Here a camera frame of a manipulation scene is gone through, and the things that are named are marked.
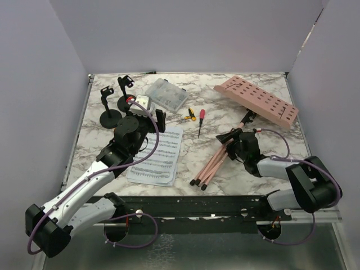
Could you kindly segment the black round microphone stand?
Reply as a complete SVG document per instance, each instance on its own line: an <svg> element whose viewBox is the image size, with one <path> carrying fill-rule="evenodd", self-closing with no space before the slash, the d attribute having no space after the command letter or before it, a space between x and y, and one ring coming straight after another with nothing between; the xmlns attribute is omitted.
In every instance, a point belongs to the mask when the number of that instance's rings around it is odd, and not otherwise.
<svg viewBox="0 0 360 270"><path fill-rule="evenodd" d="M120 98L117 101L118 109L121 112L126 113L130 108L130 104L127 103L127 99L128 99L128 97L133 98L134 96L131 94L127 94L126 88L132 88L133 83L134 83L134 80L128 75L126 75L124 77L120 77L120 76L118 77L118 85L123 94L122 96L120 96Z"/></svg>

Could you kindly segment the black stand holding white microphone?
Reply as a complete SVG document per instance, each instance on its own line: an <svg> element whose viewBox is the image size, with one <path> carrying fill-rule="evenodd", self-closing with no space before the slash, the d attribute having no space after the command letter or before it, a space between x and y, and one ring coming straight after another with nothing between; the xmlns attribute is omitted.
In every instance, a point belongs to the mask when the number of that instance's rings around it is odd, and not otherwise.
<svg viewBox="0 0 360 270"><path fill-rule="evenodd" d="M105 107L105 111L100 116L100 124L106 129L113 129L118 126L118 122L122 118L121 113L118 110L110 109L108 106L107 98L114 93L114 89L107 86L100 90L101 102Z"/></svg>

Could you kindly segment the pink tripod music stand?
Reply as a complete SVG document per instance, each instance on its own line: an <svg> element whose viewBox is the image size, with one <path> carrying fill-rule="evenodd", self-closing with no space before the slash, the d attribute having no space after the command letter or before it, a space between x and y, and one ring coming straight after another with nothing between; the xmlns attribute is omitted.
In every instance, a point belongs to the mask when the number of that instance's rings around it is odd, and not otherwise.
<svg viewBox="0 0 360 270"><path fill-rule="evenodd" d="M245 124L253 122L257 115L283 128L290 129L298 114L298 109L293 105L238 76L233 76L225 83L216 85L214 90L247 109L246 115L238 126L241 129ZM245 169L250 174L258 177L259 172L255 163L263 160L265 156L260 154L255 134L244 132L241 142L244 155L244 160L241 162L245 164ZM190 182L190 185L200 186L202 190L207 188L222 163L229 158L226 150L227 144L218 149L206 166Z"/></svg>

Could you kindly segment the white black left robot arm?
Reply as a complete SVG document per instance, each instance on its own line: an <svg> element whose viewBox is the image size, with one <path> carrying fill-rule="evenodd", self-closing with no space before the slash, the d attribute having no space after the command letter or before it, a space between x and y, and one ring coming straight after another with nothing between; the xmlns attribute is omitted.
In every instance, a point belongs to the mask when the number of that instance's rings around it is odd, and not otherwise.
<svg viewBox="0 0 360 270"><path fill-rule="evenodd" d="M135 155L140 151L148 133L165 131L166 114L157 109L156 116L128 112L114 130L114 137L103 148L85 173L62 193L43 206L31 205L25 212L27 250L31 255L41 251L49 258L67 247L72 237L102 221L129 222L130 217L141 219L141 210L130 209L125 201L113 192L105 194L95 203L88 200L103 186L115 180L129 166L136 165Z"/></svg>

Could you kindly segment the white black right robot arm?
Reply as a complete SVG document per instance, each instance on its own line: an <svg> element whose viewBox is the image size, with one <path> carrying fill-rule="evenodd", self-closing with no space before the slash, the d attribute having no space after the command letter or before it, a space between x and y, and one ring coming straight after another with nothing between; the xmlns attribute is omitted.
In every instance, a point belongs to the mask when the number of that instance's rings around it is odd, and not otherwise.
<svg viewBox="0 0 360 270"><path fill-rule="evenodd" d="M258 213L263 219L271 220L279 210L302 209L307 213L314 213L338 204L343 195L341 187L319 157L292 159L285 137L269 129L266 131L283 139L287 154L284 157L266 156L261 153L255 136L263 131L264 129L258 128L244 132L237 128L216 136L216 139L225 145L228 157L243 163L249 174L258 178L271 177L290 182L290 189L267 195L267 201L258 206Z"/></svg>

